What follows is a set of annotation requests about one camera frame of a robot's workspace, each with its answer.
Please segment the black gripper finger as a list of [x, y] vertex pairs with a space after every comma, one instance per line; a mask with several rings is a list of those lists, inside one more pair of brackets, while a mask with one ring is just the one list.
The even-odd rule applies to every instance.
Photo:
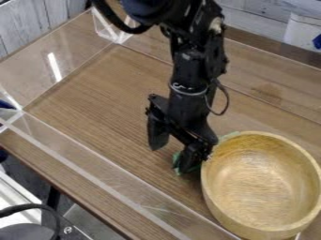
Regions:
[[184, 172], [194, 163], [206, 161], [212, 154], [213, 145], [208, 142], [193, 142], [188, 144], [180, 158], [180, 167]]
[[157, 116], [154, 113], [150, 113], [148, 131], [150, 149], [153, 151], [157, 151], [166, 146], [170, 140], [170, 129], [168, 119], [161, 116]]

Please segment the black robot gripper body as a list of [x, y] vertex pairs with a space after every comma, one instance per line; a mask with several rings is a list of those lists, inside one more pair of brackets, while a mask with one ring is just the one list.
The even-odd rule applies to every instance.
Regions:
[[154, 113], [169, 121], [170, 136], [182, 144], [206, 142], [218, 144], [218, 137], [208, 122], [210, 109], [208, 104], [214, 98], [216, 88], [198, 96], [186, 96], [170, 91], [170, 97], [149, 95], [150, 106], [146, 114]]

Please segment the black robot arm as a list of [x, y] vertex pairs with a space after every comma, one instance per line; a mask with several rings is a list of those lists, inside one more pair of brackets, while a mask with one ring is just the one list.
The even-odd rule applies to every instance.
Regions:
[[132, 27], [107, 0], [91, 1], [123, 32], [138, 35], [158, 26], [170, 40], [170, 95], [149, 96], [149, 145], [157, 151], [176, 138], [185, 148], [173, 161], [173, 168], [188, 173], [209, 159], [218, 144], [208, 118], [210, 114], [224, 114], [212, 108], [216, 93], [226, 91], [220, 82], [229, 64], [222, 8], [216, 0], [119, 0], [126, 13], [140, 23]]

